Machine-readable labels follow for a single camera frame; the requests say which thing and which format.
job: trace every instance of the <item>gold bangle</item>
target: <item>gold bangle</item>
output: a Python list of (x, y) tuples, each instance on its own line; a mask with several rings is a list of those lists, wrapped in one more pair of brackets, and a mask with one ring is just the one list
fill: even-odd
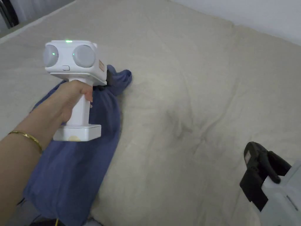
[(27, 138), (29, 138), (30, 140), (32, 140), (32, 141), (34, 141), (37, 145), (38, 145), (38, 147), (39, 147), (39, 153), (40, 153), (40, 155), (42, 154), (42, 152), (43, 152), (43, 148), (42, 148), (42, 145), (40, 144), (40, 142), (35, 138), (35, 137), (33, 137), (33, 136), (31, 136), (30, 134), (28, 134), (28, 133), (24, 133), (24, 132), (22, 132), (22, 131), (17, 131), (17, 130), (13, 130), (13, 131), (11, 131), (9, 134), (20, 134), (20, 135), (23, 135), (23, 136), (25, 136), (25, 137), (27, 137)]

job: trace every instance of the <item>device handle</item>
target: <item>device handle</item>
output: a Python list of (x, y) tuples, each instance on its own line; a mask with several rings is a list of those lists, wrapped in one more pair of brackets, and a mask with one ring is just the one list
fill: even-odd
[[(93, 82), (85, 78), (70, 78), (69, 82), (72, 80), (79, 80), (81, 82), (87, 83), (92, 86)], [(87, 101), (85, 95), (82, 95), (74, 106), (71, 114), (71, 118), (66, 123), (66, 126), (88, 126), (89, 125), (89, 113), (90, 113), (90, 101)]]

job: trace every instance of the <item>blue cloth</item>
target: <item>blue cloth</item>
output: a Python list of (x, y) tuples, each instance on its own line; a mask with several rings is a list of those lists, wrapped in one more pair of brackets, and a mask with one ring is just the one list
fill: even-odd
[(90, 124), (102, 126), (101, 137), (88, 142), (51, 141), (23, 192), (43, 216), (59, 218), (67, 226), (86, 222), (119, 141), (116, 96), (131, 83), (132, 74), (129, 70), (117, 73), (111, 65), (107, 69), (113, 74), (113, 85), (102, 91), (94, 87), (89, 116)]

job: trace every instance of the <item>device base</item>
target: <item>device base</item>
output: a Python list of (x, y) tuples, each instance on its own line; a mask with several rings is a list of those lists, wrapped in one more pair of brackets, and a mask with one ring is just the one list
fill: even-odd
[(56, 141), (89, 141), (101, 136), (101, 125), (62, 126), (54, 134)]

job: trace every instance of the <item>bed sheet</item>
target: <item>bed sheet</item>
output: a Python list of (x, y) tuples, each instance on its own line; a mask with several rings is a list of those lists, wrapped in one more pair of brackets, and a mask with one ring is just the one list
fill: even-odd
[(259, 225), (239, 187), (243, 150), (299, 158), (300, 46), (165, 0), (77, 1), (0, 44), (1, 137), (59, 82), (42, 61), (55, 39), (91, 40), (133, 73), (96, 220)]

